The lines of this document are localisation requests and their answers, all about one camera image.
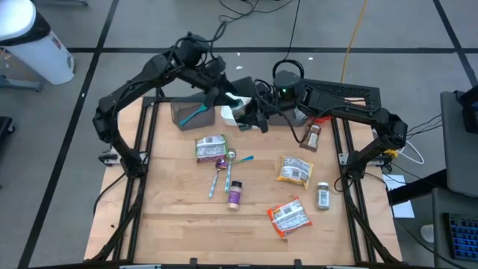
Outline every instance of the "orange snack bag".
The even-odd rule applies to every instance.
[[[299,197],[292,202],[267,210],[267,215],[281,238],[302,226],[312,225]]]

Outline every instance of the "floor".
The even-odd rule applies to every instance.
[[[37,1],[37,7],[73,52],[75,77],[60,86],[46,85],[40,93],[0,90],[0,114],[14,118],[17,127],[0,155],[0,268],[81,262],[105,170],[97,157],[108,148],[91,123],[98,99],[187,31],[212,37],[218,15],[234,16],[217,0],[89,0],[89,7],[46,2]],[[263,0],[258,9],[284,2]],[[228,26],[214,45],[228,64],[230,79],[251,75],[270,80],[269,70],[287,51],[297,3]],[[289,58],[304,64],[306,77],[340,80],[361,3],[301,1]],[[383,106],[409,126],[440,114],[440,92],[468,90],[477,80],[477,9],[474,0],[370,0],[354,44],[360,49],[350,55],[345,82],[379,87]],[[193,93],[185,84],[174,88],[167,94]],[[425,165],[404,158],[396,160],[398,165],[418,176],[444,168],[441,129],[411,142]],[[407,182],[416,180],[405,176]],[[416,218],[400,222],[418,234],[421,225],[432,222],[431,198],[412,204]],[[430,253],[400,227],[397,232],[405,261],[433,266]]]

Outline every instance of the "yellow snack bag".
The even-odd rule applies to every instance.
[[[281,172],[277,180],[302,185],[307,190],[314,165],[298,158],[281,156]]]

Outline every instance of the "white trash can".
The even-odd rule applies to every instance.
[[[73,56],[30,0],[0,0],[0,47],[54,85],[70,81]]]

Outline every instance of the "wooden table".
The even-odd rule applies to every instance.
[[[119,129],[129,145],[134,143],[140,102],[129,105],[119,116]],[[146,144],[148,125],[147,120],[143,144]],[[356,149],[372,141],[370,126],[350,125]],[[134,262],[187,264],[191,257],[196,257],[200,264],[217,265],[292,265],[294,259],[302,259],[304,265],[353,265],[344,198],[333,190],[339,173],[332,127],[330,123],[322,127],[318,151],[310,152],[299,148],[288,127],[270,126],[269,132],[262,134],[259,130],[241,132],[237,127],[226,126],[219,108],[214,126],[180,132],[171,121],[170,104],[161,103]],[[302,135],[303,128],[298,130]],[[226,136],[229,146],[237,150],[238,159],[255,157],[254,161],[232,169],[232,180],[243,183],[240,210],[236,212],[226,207],[226,172],[220,172],[214,197],[209,199],[214,164],[196,163],[194,139],[214,134]],[[342,128],[341,140],[346,152]],[[281,155],[314,163],[307,191],[299,185],[276,181]],[[379,168],[369,167],[367,172],[382,176]],[[121,173],[121,167],[107,168],[102,188]],[[329,183],[328,211],[315,208],[318,182]],[[391,254],[401,259],[383,182],[366,176],[362,185],[371,229]],[[86,259],[101,249],[117,226],[124,192],[125,180],[99,202]],[[313,226],[298,229],[281,239],[266,211],[294,197],[300,198]],[[362,259],[366,260],[363,234],[357,227]],[[128,242],[129,231],[125,233],[122,257],[126,255]]]

